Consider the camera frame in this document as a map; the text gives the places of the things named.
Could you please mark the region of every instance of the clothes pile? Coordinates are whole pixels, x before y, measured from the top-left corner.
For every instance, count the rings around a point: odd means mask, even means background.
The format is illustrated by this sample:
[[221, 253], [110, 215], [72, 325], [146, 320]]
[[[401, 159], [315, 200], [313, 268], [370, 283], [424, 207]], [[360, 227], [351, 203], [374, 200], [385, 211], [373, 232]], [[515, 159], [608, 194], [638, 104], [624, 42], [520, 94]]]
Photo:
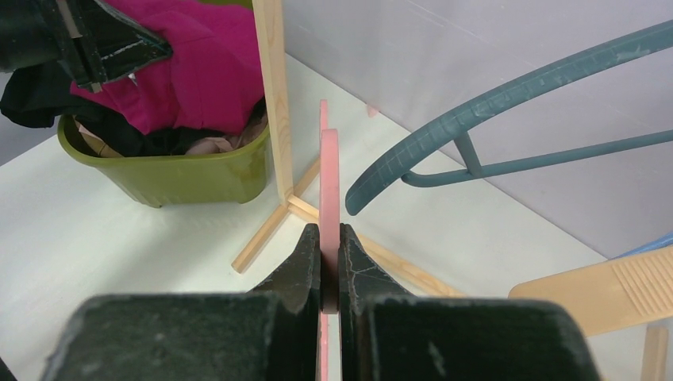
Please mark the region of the clothes pile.
[[263, 132], [251, 10], [197, 0], [106, 2], [166, 39], [172, 57], [97, 93], [78, 88], [57, 62], [16, 70], [0, 100], [3, 115], [29, 128], [49, 128], [56, 117], [71, 115], [101, 157], [230, 152]]

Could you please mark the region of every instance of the pink clothing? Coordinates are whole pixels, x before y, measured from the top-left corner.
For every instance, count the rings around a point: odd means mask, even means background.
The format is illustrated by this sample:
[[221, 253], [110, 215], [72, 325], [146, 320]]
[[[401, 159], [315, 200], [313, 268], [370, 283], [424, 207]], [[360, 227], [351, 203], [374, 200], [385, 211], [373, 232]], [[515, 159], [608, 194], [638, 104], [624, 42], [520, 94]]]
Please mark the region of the pink clothing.
[[173, 56], [102, 86], [71, 93], [115, 110], [143, 134], [189, 127], [240, 134], [264, 88], [255, 18], [242, 6], [196, 0], [106, 0], [168, 40]]

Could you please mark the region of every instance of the gray wall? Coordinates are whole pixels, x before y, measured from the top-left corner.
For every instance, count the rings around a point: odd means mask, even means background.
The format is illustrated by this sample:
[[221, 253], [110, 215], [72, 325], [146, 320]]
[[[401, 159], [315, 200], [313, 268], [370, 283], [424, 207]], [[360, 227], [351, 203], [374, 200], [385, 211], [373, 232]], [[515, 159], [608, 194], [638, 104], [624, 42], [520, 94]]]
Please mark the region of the gray wall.
[[[0, 73], [0, 94], [5, 91], [5, 85], [9, 79], [9, 74]], [[15, 125], [0, 114], [0, 165], [35, 147], [53, 136], [55, 132], [55, 128], [27, 129]]]
[[[673, 18], [671, 0], [285, 0], [288, 52], [414, 130], [584, 48]], [[673, 49], [473, 129], [483, 163], [673, 128]], [[491, 182], [611, 257], [673, 230], [673, 144]], [[446, 153], [457, 159], [451, 146]]]

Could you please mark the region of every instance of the green basket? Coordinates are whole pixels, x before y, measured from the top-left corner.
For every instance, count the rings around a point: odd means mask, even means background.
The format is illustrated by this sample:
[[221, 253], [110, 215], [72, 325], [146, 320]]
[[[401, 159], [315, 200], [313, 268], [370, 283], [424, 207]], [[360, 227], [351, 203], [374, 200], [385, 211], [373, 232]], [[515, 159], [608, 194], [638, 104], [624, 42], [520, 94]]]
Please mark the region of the green basket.
[[59, 123], [58, 138], [70, 157], [98, 169], [131, 198], [155, 208], [251, 201], [266, 187], [271, 168], [268, 127], [236, 151], [198, 156], [97, 157], [72, 117], [65, 116]]

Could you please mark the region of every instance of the teal plastic hanger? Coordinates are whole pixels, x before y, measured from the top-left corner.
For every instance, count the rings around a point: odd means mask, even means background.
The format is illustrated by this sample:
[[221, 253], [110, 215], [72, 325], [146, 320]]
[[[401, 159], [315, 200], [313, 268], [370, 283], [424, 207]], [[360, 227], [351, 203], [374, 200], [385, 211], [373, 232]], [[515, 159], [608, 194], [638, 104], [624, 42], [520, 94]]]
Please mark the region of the teal plastic hanger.
[[[550, 63], [465, 102], [414, 131], [379, 157], [348, 189], [346, 210], [351, 215], [358, 214], [398, 179], [414, 187], [439, 187], [673, 141], [673, 130], [670, 130], [482, 166], [467, 133], [523, 102], [671, 46], [673, 20]], [[455, 142], [467, 169], [433, 175], [420, 175], [411, 171], [411, 168], [450, 141]]]

